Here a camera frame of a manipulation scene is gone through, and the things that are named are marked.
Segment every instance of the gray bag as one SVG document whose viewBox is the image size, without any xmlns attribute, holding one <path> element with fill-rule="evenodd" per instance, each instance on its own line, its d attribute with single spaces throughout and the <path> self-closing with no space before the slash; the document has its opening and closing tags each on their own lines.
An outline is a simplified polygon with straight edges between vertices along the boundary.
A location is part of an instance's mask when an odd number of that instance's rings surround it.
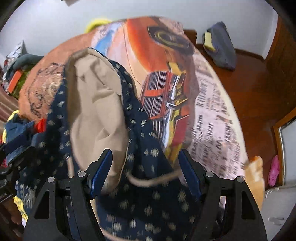
<svg viewBox="0 0 296 241">
<path fill-rule="evenodd" d="M 237 57 L 225 24 L 223 22 L 218 22 L 211 28 L 207 29 L 207 32 L 211 33 L 212 45 L 215 48 L 215 51 L 211 51 L 205 47 L 204 33 L 202 35 L 202 44 L 205 51 L 212 57 L 217 66 L 234 70 L 237 63 Z"/>
</svg>

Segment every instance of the brown floor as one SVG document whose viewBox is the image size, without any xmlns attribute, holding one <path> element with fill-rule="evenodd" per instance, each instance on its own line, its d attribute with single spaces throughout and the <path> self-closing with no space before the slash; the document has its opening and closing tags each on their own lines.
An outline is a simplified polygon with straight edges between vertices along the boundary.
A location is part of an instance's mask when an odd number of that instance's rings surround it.
<svg viewBox="0 0 296 241">
<path fill-rule="evenodd" d="M 230 96 L 241 123 L 248 157 L 261 156 L 266 187 L 271 160 L 277 153 L 273 125 L 293 106 L 281 97 L 276 79 L 264 62 L 240 55 L 234 72 L 217 67 L 207 54 L 200 50 L 216 71 Z"/>
</svg>

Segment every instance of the pink crocs shoe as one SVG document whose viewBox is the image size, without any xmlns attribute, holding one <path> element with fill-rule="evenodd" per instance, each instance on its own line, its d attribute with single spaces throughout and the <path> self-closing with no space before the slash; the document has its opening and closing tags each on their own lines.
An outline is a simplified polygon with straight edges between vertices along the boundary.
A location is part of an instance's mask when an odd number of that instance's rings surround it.
<svg viewBox="0 0 296 241">
<path fill-rule="evenodd" d="M 279 167 L 279 157 L 278 155 L 275 155 L 274 158 L 271 161 L 271 168 L 268 174 L 268 184 L 271 187 L 274 187 L 276 184 L 276 179 L 279 175 L 280 172 L 280 167 Z"/>
</svg>

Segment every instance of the orange box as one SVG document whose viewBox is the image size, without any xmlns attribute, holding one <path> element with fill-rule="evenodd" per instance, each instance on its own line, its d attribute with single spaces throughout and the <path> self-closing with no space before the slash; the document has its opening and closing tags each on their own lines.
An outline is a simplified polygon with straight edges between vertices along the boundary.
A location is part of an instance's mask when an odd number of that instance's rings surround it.
<svg viewBox="0 0 296 241">
<path fill-rule="evenodd" d="M 8 93 L 11 94 L 13 92 L 13 90 L 15 89 L 15 87 L 16 87 L 19 79 L 21 78 L 22 74 L 23 74 L 23 71 L 21 71 L 21 70 L 17 70 L 15 72 L 15 74 L 13 75 L 13 77 L 12 77 L 10 83 L 9 83 L 9 86 L 8 86 L 8 89 L 7 89 Z"/>
</svg>

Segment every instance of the silver screw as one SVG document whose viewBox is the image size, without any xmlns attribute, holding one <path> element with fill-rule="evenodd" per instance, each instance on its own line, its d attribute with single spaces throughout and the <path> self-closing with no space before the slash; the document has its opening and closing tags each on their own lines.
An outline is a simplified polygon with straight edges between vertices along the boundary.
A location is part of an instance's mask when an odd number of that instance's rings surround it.
<svg viewBox="0 0 296 241">
<path fill-rule="evenodd" d="M 49 178 L 47 179 L 47 181 L 48 181 L 49 183 L 52 183 L 52 182 L 54 181 L 54 177 L 49 177 Z"/>
<path fill-rule="evenodd" d="M 85 171 L 78 172 L 78 176 L 79 177 L 84 177 L 85 175 L 86 175 L 86 172 Z"/>
<path fill-rule="evenodd" d="M 207 171 L 207 172 L 205 173 L 205 175 L 206 175 L 207 177 L 213 177 L 213 176 L 214 176 L 214 173 L 211 172 L 211 171 Z"/>
<path fill-rule="evenodd" d="M 237 181 L 238 181 L 239 183 L 243 183 L 243 182 L 244 182 L 244 179 L 243 179 L 242 177 L 237 177 Z"/>
</svg>

